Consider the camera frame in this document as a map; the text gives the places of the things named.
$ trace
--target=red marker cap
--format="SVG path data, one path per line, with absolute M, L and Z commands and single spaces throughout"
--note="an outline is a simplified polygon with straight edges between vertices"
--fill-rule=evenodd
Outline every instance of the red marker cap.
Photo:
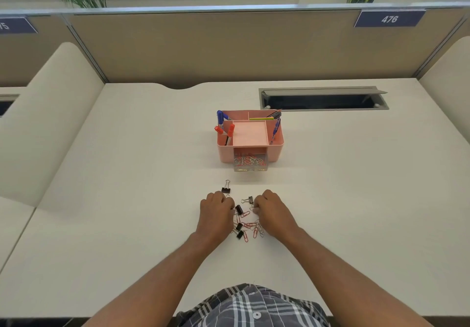
M 230 128 L 228 128 L 227 136 L 232 137 L 234 135 L 235 124 L 231 124 Z

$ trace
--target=shirt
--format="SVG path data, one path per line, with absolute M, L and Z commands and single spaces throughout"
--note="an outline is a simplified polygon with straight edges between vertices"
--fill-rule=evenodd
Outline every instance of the shirt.
M 253 284 L 223 289 L 176 319 L 178 327 L 329 327 L 319 304 Z

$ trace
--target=person's right hand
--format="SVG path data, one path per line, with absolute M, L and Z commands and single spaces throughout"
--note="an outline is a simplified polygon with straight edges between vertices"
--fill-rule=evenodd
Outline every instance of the person's right hand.
M 271 190 L 266 190 L 256 197 L 253 212 L 259 216 L 259 223 L 263 229 L 281 243 L 284 243 L 287 237 L 298 229 L 291 211 L 277 193 Z

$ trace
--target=sign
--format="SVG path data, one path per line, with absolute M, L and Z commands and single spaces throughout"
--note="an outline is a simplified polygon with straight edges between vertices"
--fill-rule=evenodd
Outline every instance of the sign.
M 362 10 L 354 27 L 414 27 L 426 9 Z
M 0 18 L 0 35 L 37 33 L 36 29 L 25 17 Z

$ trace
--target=person's left hand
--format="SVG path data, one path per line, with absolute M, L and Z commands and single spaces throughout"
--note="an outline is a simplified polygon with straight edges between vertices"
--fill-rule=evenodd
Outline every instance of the person's left hand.
M 235 202 L 223 193 L 209 193 L 201 201 L 201 212 L 196 234 L 213 251 L 232 232 Z

